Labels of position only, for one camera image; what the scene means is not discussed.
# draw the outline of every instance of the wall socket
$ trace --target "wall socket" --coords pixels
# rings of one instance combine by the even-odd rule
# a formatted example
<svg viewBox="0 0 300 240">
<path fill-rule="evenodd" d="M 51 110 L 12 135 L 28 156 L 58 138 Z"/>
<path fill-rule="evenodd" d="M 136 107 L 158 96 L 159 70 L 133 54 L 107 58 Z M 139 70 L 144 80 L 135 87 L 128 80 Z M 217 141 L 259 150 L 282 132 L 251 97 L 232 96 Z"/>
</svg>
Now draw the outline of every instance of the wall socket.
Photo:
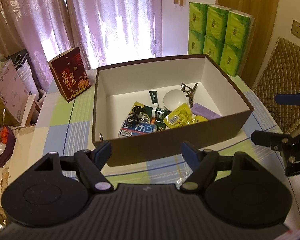
<svg viewBox="0 0 300 240">
<path fill-rule="evenodd" d="M 300 23 L 293 20 L 291 33 L 300 39 Z"/>
</svg>

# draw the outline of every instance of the ribbed black surface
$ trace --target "ribbed black surface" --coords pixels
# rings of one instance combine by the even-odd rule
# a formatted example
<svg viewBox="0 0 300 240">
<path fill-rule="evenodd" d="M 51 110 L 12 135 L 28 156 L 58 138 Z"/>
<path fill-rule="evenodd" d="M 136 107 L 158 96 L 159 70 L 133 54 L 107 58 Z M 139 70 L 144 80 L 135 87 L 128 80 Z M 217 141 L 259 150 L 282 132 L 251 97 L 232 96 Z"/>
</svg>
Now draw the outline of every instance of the ribbed black surface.
<svg viewBox="0 0 300 240">
<path fill-rule="evenodd" d="M 51 228 L 12 223 L 0 240 L 273 240 L 286 230 L 283 225 L 243 229 L 226 224 L 197 195 L 183 194 L 174 185 L 121 184 L 113 193 L 95 196 L 74 220 Z"/>
</svg>

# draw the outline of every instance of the white bowl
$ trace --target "white bowl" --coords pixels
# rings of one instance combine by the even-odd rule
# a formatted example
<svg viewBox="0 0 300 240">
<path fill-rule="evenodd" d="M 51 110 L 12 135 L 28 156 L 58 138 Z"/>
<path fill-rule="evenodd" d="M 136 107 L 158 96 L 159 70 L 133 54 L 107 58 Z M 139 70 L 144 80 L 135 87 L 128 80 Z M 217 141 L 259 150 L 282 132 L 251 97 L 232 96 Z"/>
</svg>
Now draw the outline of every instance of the white bowl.
<svg viewBox="0 0 300 240">
<path fill-rule="evenodd" d="M 169 91 L 163 97 L 164 107 L 169 111 L 174 111 L 183 103 L 187 103 L 186 95 L 178 89 Z"/>
</svg>

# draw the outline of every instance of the white logo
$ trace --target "white logo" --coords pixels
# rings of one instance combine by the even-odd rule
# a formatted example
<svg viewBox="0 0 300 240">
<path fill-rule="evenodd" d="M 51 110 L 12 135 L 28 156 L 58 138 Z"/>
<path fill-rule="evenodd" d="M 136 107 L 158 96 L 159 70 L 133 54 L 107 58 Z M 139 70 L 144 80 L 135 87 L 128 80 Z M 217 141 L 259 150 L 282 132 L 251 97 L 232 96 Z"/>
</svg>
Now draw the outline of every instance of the white logo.
<svg viewBox="0 0 300 240">
<path fill-rule="evenodd" d="M 143 188 L 144 191 L 148 191 L 148 189 L 151 189 L 151 188 L 149 186 Z"/>
</svg>

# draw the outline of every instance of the purple package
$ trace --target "purple package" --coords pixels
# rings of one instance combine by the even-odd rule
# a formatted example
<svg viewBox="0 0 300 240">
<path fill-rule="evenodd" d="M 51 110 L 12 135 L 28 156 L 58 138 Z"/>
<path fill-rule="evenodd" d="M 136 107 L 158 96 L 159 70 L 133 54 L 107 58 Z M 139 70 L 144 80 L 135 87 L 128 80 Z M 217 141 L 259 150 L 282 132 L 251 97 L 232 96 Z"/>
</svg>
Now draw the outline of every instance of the purple package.
<svg viewBox="0 0 300 240">
<path fill-rule="evenodd" d="M 198 103 L 193 104 L 193 107 L 191 108 L 191 112 L 195 115 L 201 115 L 204 118 L 207 118 L 208 120 L 221 117 L 220 115 L 216 114 L 215 112 L 212 112 L 208 108 L 206 108 Z"/>
</svg>

